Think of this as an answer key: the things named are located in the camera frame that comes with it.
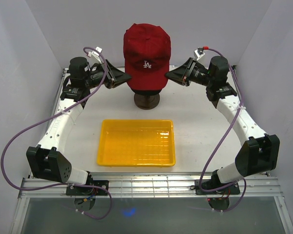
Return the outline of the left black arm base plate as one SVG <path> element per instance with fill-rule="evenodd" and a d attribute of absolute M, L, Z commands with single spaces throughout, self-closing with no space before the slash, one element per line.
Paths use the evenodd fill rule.
<path fill-rule="evenodd" d="M 65 194 L 69 196 L 107 195 L 107 192 L 102 190 L 102 188 L 108 191 L 108 188 L 109 188 L 108 180 L 93 180 L 90 182 L 89 187 L 69 185 L 66 188 Z"/>

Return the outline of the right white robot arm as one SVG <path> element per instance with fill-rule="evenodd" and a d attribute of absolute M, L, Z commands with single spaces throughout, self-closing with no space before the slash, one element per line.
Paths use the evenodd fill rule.
<path fill-rule="evenodd" d="M 210 180 L 199 180 L 199 190 L 204 193 L 221 194 L 234 182 L 274 170 L 277 165 L 280 140 L 260 128 L 247 112 L 237 89 L 227 82 L 230 69 L 225 57 L 214 56 L 208 68 L 189 58 L 182 66 L 165 74 L 169 80 L 183 86 L 192 82 L 205 86 L 208 100 L 227 119 L 229 130 L 234 130 L 241 143 L 233 163 L 214 171 Z"/>

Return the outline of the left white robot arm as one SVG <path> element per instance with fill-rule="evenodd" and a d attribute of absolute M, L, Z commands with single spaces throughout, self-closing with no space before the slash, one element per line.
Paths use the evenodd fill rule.
<path fill-rule="evenodd" d="M 92 88 L 103 84 L 112 89 L 130 80 L 131 76 L 114 67 L 109 61 L 97 60 L 92 66 L 84 57 L 70 60 L 69 76 L 63 82 L 56 118 L 52 119 L 45 135 L 36 147 L 29 147 L 26 157 L 35 178 L 59 183 L 76 184 L 88 195 L 94 189 L 89 173 L 75 169 L 64 156 L 66 140 L 77 117 L 86 105 Z"/>

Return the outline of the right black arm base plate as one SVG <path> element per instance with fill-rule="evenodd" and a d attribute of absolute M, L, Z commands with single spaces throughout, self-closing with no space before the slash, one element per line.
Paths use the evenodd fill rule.
<path fill-rule="evenodd" d="M 201 187 L 203 190 L 212 190 L 212 189 L 216 189 L 225 185 L 227 184 L 212 182 L 212 179 L 203 179 Z M 240 194 L 240 188 L 238 183 L 235 183 L 223 189 L 218 189 L 216 191 L 204 192 L 200 190 L 198 179 L 195 180 L 194 184 L 190 186 L 190 190 L 194 190 L 196 195 L 229 195 L 229 194 L 239 195 Z"/>

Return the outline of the black cap red trim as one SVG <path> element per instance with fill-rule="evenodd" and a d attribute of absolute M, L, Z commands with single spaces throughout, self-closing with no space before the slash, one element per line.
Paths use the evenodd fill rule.
<path fill-rule="evenodd" d="M 161 92 L 161 89 L 160 90 L 134 90 L 134 89 L 132 89 L 132 91 L 135 94 L 142 95 L 142 96 L 155 96 Z"/>

